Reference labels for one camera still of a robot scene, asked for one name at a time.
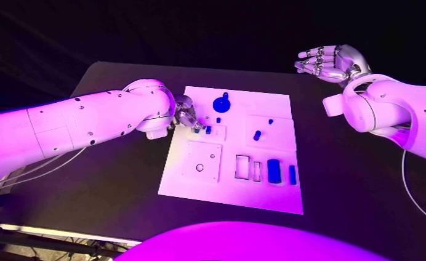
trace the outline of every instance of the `table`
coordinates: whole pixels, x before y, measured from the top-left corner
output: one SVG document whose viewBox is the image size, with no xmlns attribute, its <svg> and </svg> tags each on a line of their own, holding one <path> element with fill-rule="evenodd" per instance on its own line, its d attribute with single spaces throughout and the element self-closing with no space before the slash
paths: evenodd
<svg viewBox="0 0 426 261">
<path fill-rule="evenodd" d="M 134 131 L 17 185 L 1 223 L 143 241 L 195 223 L 238 220 L 313 231 L 395 260 L 423 259 L 426 218 L 401 184 L 401 149 L 358 133 L 343 116 L 326 116 L 320 101 L 340 92 L 336 84 L 301 74 L 96 62 L 72 96 L 140 78 L 161 80 L 174 94 L 199 86 L 290 95 L 304 215 L 157 195 L 171 133 L 147 140 Z M 426 160 L 407 154 L 405 178 L 423 207 L 424 176 Z"/>
</svg>

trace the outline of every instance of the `blue piece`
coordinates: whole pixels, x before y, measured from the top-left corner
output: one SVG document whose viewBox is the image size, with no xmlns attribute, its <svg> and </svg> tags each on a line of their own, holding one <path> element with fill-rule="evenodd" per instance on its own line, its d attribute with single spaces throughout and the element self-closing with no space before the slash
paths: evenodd
<svg viewBox="0 0 426 261">
<path fill-rule="evenodd" d="M 268 159 L 268 183 L 281 183 L 280 161 Z"/>
<path fill-rule="evenodd" d="M 231 108 L 231 102 L 228 100 L 228 93 L 223 93 L 223 96 L 216 98 L 212 102 L 212 108 L 216 112 L 226 112 Z"/>
<path fill-rule="evenodd" d="M 252 137 L 254 141 L 258 141 L 260 135 L 261 135 L 261 132 L 260 130 L 257 130 Z"/>
<path fill-rule="evenodd" d="M 290 166 L 290 184 L 296 185 L 296 167 Z"/>
</svg>

